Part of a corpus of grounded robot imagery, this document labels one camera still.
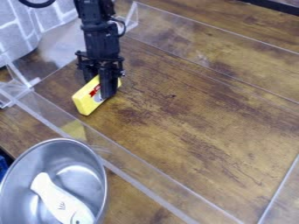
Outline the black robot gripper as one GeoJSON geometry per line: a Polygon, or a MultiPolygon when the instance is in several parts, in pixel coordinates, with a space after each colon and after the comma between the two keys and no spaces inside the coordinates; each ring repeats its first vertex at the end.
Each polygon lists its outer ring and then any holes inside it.
{"type": "Polygon", "coordinates": [[[123,72],[124,58],[120,54],[116,24],[83,24],[86,52],[76,51],[78,66],[83,71],[84,81],[90,82],[99,74],[100,95],[103,99],[118,92],[118,76],[123,72]]]}

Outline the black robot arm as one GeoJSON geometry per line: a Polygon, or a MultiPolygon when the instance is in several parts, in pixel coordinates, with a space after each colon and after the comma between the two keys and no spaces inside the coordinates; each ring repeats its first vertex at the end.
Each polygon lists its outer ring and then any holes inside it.
{"type": "Polygon", "coordinates": [[[86,82],[99,76],[100,96],[112,97],[118,92],[118,79],[124,74],[119,39],[127,32],[126,23],[114,15],[112,0],[74,0],[82,21],[87,51],[76,51],[78,67],[86,82]]]}

